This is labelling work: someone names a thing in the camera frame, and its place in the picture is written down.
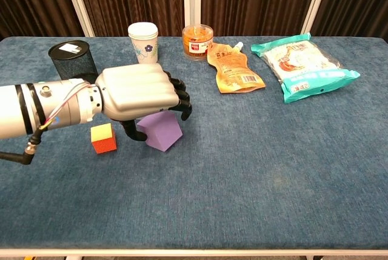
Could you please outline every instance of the black mesh cup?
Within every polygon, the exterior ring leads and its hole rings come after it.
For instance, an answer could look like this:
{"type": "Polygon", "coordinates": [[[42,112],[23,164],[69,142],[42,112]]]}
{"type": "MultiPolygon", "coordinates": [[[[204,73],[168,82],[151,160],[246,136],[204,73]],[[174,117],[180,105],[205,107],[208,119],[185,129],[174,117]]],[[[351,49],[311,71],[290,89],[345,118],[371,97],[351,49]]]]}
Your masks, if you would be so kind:
{"type": "Polygon", "coordinates": [[[62,80],[82,78],[95,83],[98,72],[88,43],[80,40],[66,41],[53,46],[48,55],[62,80]]]}

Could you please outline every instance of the stacked cups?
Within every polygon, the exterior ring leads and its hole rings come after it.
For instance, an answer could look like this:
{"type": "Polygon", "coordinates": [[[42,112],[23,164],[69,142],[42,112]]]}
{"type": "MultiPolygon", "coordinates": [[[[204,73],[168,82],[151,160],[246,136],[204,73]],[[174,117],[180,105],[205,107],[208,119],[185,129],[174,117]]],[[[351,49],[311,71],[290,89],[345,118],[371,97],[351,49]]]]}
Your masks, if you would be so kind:
{"type": "Polygon", "coordinates": [[[128,27],[138,62],[158,62],[158,28],[151,22],[136,22],[128,27]]]}

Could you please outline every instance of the cable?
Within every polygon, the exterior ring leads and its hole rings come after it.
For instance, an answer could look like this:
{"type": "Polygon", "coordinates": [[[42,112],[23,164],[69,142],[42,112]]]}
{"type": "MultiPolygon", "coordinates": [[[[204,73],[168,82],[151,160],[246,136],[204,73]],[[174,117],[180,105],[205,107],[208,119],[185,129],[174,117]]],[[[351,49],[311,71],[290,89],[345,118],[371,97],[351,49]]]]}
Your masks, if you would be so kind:
{"type": "Polygon", "coordinates": [[[67,95],[65,96],[65,98],[63,99],[63,101],[57,106],[54,108],[54,110],[51,112],[51,114],[48,116],[48,118],[46,119],[45,123],[40,126],[39,128],[41,130],[47,128],[54,120],[55,116],[61,111],[61,109],[63,108],[63,106],[66,105],[66,103],[68,103],[69,100],[72,99],[72,97],[74,97],[74,95],[76,95],[77,93],[79,93],[82,89],[85,89],[87,87],[92,87],[92,85],[90,85],[88,82],[82,82],[82,83],[79,83],[77,85],[75,85],[68,93],[67,95]]]}
{"type": "Polygon", "coordinates": [[[35,130],[35,132],[28,139],[28,143],[24,149],[23,154],[0,152],[0,159],[17,162],[23,165],[31,164],[31,161],[35,155],[36,146],[41,143],[43,131],[44,129],[41,130],[40,128],[35,130]]]}

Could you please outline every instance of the teal package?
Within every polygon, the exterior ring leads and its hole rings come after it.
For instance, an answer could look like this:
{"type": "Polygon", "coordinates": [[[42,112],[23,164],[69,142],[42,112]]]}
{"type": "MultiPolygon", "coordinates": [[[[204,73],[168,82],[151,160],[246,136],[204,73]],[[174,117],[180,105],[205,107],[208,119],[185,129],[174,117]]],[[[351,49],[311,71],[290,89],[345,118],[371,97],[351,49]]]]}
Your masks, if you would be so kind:
{"type": "Polygon", "coordinates": [[[256,53],[257,56],[262,57],[266,51],[269,51],[272,48],[294,43],[294,42],[300,42],[300,41],[306,41],[306,40],[308,41],[310,40],[310,38],[311,38],[310,33],[301,34],[301,35],[282,38],[282,39],[264,43],[264,44],[252,45],[250,49],[252,52],[256,53]]]}
{"type": "Polygon", "coordinates": [[[350,84],[359,76],[354,70],[333,69],[306,72],[286,78],[281,84],[284,102],[288,104],[311,95],[331,92],[350,84]]]}

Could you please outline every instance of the toy block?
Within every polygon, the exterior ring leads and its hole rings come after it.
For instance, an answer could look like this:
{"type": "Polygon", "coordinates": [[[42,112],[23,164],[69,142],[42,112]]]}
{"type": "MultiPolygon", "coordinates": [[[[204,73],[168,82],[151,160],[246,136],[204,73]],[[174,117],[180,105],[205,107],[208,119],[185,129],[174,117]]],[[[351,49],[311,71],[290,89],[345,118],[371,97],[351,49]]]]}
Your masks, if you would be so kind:
{"type": "Polygon", "coordinates": [[[97,154],[117,149],[115,131],[111,123],[92,127],[90,139],[97,154]]]}
{"type": "Polygon", "coordinates": [[[170,111],[146,116],[137,126],[139,131],[147,135],[145,143],[163,152],[183,135],[175,114],[170,111]]]}

